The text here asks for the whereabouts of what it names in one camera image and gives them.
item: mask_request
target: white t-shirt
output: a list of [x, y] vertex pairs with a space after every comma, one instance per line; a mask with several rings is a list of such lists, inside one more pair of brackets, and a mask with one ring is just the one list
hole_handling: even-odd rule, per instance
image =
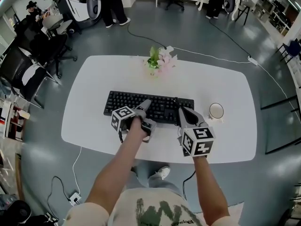
[[[165, 188], [135, 188], [124, 191], [109, 218], [108, 212], [91, 202], [70, 209], [63, 226], [205, 226], [187, 202]], [[212, 226], [238, 226], [223, 217]]]

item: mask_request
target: white cable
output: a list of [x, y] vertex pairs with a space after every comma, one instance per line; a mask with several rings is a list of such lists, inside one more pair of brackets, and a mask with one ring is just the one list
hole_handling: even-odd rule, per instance
[[[179, 49], [179, 50], [183, 50], [183, 51], [186, 51], [186, 52], [190, 52], [190, 53], [192, 53], [192, 54], [203, 55], [203, 56], [212, 57], [212, 58], [215, 58], [215, 59], [218, 59], [218, 60], [224, 60], [224, 61], [233, 62], [233, 63], [237, 63], [237, 64], [248, 64], [248, 63], [251, 63], [250, 61], [248, 61], [248, 62], [237, 62], [237, 61], [227, 60], [227, 59], [223, 59], [223, 58], [216, 58], [216, 57], [214, 57], [214, 56], [212, 56], [212, 55], [205, 55], [205, 54], [201, 54], [201, 53], [196, 53], [196, 52], [192, 52], [192, 51], [185, 50], [185, 49], [182, 49], [182, 48], [176, 48], [176, 47], [174, 47], [174, 48], [175, 48], [175, 49]], [[277, 83], [277, 81], [274, 79], [274, 77], [271, 76], [270, 73], [267, 72], [260, 64], [258, 64], [258, 65], [260, 66], [261, 69], [263, 69], [263, 70], [264, 70], [264, 71], [265, 71], [265, 72], [266, 72], [266, 73], [274, 80], [274, 82], [275, 82], [275, 83], [279, 86], [279, 88], [282, 90], [282, 92], [283, 92], [283, 94], [285, 95], [285, 97], [288, 98], [287, 95], [286, 95], [286, 93], [283, 91], [283, 89], [282, 89], [281, 86]], [[301, 118], [299, 118], [297, 112], [295, 112], [295, 114], [296, 114], [296, 116], [297, 116], [299, 122], [301, 123]]]
[[75, 160], [75, 162], [74, 162], [74, 164], [73, 164], [73, 166], [72, 166], [72, 170], [73, 170], [73, 174], [74, 174], [74, 178], [75, 178], [75, 183], [76, 183], [76, 186], [77, 186], [77, 188], [78, 188], [78, 190], [79, 190], [79, 195], [80, 195], [80, 189], [79, 189], [79, 185], [78, 185], [78, 183], [77, 183], [76, 175], [75, 175], [75, 172], [74, 172], [74, 165], [75, 165], [75, 163], [77, 162], [77, 160], [78, 160], [78, 158], [79, 158], [79, 156], [80, 156], [80, 154], [81, 154], [81, 149], [82, 149], [82, 147], [80, 147], [79, 155], [77, 156], [77, 158], [76, 158], [76, 160]]
[[[264, 70], [264, 71], [265, 71], [265, 72], [266, 72], [266, 73], [274, 80], [274, 82], [275, 82], [275, 83], [279, 86], [279, 88], [282, 90], [282, 92], [283, 92], [283, 94], [285, 95], [285, 97], [288, 98], [287, 95], [286, 95], [286, 93], [283, 91], [283, 89], [282, 89], [281, 86], [277, 83], [277, 81], [274, 79], [274, 77], [271, 76], [271, 75], [269, 74], [269, 72], [267, 72], [260, 64], [258, 64], [258, 65], [260, 66], [261, 69], [263, 69], [263, 70]], [[299, 118], [297, 112], [295, 112], [295, 114], [296, 114], [296, 116], [297, 116], [299, 122], [301, 123], [301, 120], [300, 120], [300, 118]]]
[[214, 56], [212, 56], [212, 55], [205, 55], [205, 54], [201, 54], [201, 53], [191, 52], [191, 51], [189, 51], [189, 50], [184, 50], [184, 49], [182, 49], [182, 48], [176, 48], [176, 49], [183, 50], [183, 51], [186, 51], [186, 52], [190, 52], [190, 53], [192, 53], [192, 54], [203, 55], [203, 56], [215, 58], [215, 59], [218, 59], [218, 60], [224, 60], [224, 61], [233, 62], [233, 63], [237, 63], [237, 64], [248, 64], [248, 63], [251, 63], [250, 61], [248, 61], [248, 62], [237, 62], [237, 61], [227, 60], [227, 59], [223, 59], [223, 58], [216, 58], [216, 57], [214, 57]]

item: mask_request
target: extension socket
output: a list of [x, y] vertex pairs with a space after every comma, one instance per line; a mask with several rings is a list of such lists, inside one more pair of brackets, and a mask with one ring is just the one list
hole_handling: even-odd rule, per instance
[[78, 202], [79, 203], [79, 200], [81, 199], [81, 196], [78, 194], [78, 193], [74, 193], [71, 197], [70, 197], [70, 204], [72, 206], [76, 206]]
[[248, 56], [248, 60], [251, 62], [251, 63], [253, 63], [254, 65], [258, 65], [258, 62], [255, 60], [255, 59], [253, 59], [253, 58], [251, 58], [250, 56]]

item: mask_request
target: white cup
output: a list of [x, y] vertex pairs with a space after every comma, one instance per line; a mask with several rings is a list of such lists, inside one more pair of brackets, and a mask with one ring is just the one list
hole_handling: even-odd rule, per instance
[[219, 103], [213, 103], [209, 108], [209, 117], [214, 120], [222, 120], [224, 108]]

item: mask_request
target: gray robotic glove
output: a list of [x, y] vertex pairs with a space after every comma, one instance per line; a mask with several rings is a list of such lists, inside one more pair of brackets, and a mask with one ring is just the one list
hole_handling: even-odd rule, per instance
[[179, 112], [181, 136], [178, 140], [184, 156], [207, 156], [215, 140], [213, 128], [208, 126], [201, 114], [188, 107], [180, 106], [177, 98], [174, 99], [174, 104]]
[[111, 125], [118, 132], [121, 142], [123, 142], [122, 133], [127, 133], [130, 130], [134, 117], [138, 116], [141, 120], [141, 128], [148, 136], [143, 142], [149, 143], [157, 126], [156, 122], [146, 118], [146, 111], [150, 105], [151, 100], [145, 100], [135, 109], [124, 106], [112, 112]]

